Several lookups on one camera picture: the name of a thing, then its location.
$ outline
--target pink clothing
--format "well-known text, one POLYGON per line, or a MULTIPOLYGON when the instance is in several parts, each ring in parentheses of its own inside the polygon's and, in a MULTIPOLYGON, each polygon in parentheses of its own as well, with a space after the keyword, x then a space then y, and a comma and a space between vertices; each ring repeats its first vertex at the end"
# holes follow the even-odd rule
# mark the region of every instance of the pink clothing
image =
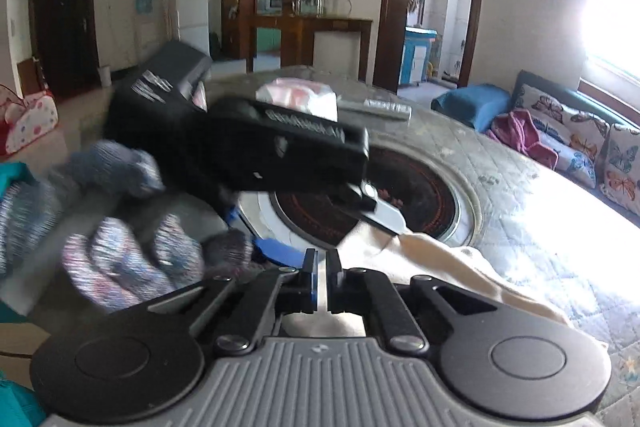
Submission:
POLYGON ((558 164, 558 153, 540 142, 540 133, 526 109, 499 114, 486 134, 551 170, 558 164))

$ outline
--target wooden door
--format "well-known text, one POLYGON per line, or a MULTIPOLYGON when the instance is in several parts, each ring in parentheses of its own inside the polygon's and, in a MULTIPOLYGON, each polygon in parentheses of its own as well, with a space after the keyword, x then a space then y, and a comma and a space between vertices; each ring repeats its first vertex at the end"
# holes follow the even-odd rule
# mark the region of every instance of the wooden door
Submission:
POLYGON ((31 44, 55 97, 100 86, 94 0, 30 0, 31 44))

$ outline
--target pink plastic bag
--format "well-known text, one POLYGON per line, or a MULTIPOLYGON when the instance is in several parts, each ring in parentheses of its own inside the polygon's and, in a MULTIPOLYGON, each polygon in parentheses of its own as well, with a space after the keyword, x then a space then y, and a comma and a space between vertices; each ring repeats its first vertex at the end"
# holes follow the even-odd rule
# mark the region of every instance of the pink plastic bag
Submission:
POLYGON ((338 121, 338 106, 331 87, 301 78, 276 78, 255 93, 256 100, 289 107, 327 120, 338 121))

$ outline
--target trash can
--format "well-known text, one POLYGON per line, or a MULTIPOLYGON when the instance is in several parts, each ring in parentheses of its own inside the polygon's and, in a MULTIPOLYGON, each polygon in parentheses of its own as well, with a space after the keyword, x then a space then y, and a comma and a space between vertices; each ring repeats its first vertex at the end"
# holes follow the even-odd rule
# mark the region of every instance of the trash can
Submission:
POLYGON ((98 68, 98 74, 100 74, 100 83, 102 87, 111 87, 111 67, 102 66, 98 68))

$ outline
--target wooden table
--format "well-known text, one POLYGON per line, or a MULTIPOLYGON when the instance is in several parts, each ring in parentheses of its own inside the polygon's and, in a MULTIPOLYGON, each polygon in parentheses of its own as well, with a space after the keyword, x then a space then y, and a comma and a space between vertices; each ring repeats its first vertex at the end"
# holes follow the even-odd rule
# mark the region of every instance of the wooden table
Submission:
POLYGON ((280 65, 313 66, 316 32, 360 34, 358 79, 366 80, 371 41, 371 20, 340 17, 306 17, 295 15, 252 15, 240 25, 241 58, 246 59, 247 73, 254 70, 256 28, 276 28, 282 32, 280 65))

